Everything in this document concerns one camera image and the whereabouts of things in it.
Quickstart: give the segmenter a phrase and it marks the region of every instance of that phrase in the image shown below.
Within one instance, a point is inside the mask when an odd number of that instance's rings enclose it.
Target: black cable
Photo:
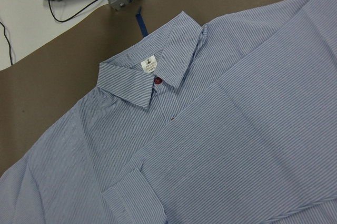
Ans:
[[[9,42],[8,37],[6,35],[6,27],[5,27],[5,25],[2,22],[0,22],[0,24],[4,27],[4,36],[5,36],[5,38],[6,38],[7,42],[8,42],[8,46],[9,46],[9,58],[11,60],[11,65],[13,65],[12,52],[11,52],[12,47],[11,47],[11,43]]]
[[[95,2],[98,2],[99,0],[94,0],[93,2],[89,3],[88,5],[86,5],[84,8],[82,8],[80,11],[78,11],[76,14],[74,14],[72,17],[69,17],[68,19],[66,20],[59,20],[55,17],[53,11],[52,11],[52,7],[51,7],[51,0],[48,0],[48,5],[49,5],[49,9],[52,13],[52,16],[54,17],[54,19],[56,21],[58,21],[59,23],[65,23],[65,22],[68,22],[69,20],[71,20],[72,18],[74,18],[76,15],[78,15],[80,12],[82,12],[83,10],[85,10],[87,7],[91,6],[92,4],[94,4]]]

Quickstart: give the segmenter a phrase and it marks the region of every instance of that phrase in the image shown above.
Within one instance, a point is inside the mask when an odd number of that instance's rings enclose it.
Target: white surface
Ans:
[[[93,0],[53,1],[52,9],[58,19],[67,19],[91,1]],[[14,63],[75,26],[104,4],[107,4],[107,0],[100,0],[69,22],[58,23],[51,16],[46,0],[0,0],[0,21],[7,28]],[[8,44],[2,34],[2,27],[0,29],[0,70],[2,70],[11,63]]]

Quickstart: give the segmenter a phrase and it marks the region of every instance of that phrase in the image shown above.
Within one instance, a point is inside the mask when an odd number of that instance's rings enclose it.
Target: button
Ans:
[[[163,80],[161,78],[159,78],[159,77],[155,77],[154,78],[154,83],[155,84],[159,85],[161,82],[163,82]]]

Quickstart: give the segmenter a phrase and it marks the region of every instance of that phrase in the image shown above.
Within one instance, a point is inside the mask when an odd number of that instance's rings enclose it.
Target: blue striped shirt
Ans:
[[[336,223],[336,17],[309,0],[142,148],[104,192],[118,223]]]

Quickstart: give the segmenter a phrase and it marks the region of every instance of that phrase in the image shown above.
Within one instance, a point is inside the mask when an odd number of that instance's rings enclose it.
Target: fabric fold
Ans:
[[[138,169],[105,191],[103,197],[120,224],[166,223],[160,201]]]

